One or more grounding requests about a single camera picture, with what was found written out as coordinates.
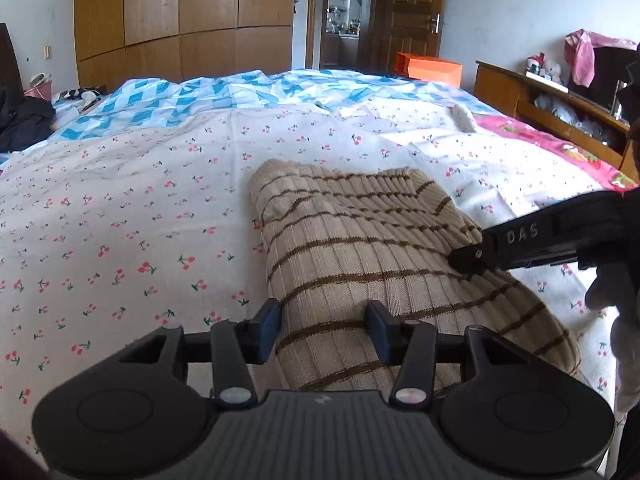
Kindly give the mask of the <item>gloved right hand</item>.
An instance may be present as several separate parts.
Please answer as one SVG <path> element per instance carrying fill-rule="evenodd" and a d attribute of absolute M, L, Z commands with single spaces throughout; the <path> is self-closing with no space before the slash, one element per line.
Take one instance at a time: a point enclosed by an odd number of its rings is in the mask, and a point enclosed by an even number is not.
<path fill-rule="evenodd" d="M 587 308 L 616 307 L 611 349 L 617 361 L 616 410 L 628 413 L 639 403 L 639 293 L 625 263 L 599 266 L 585 296 Z"/>

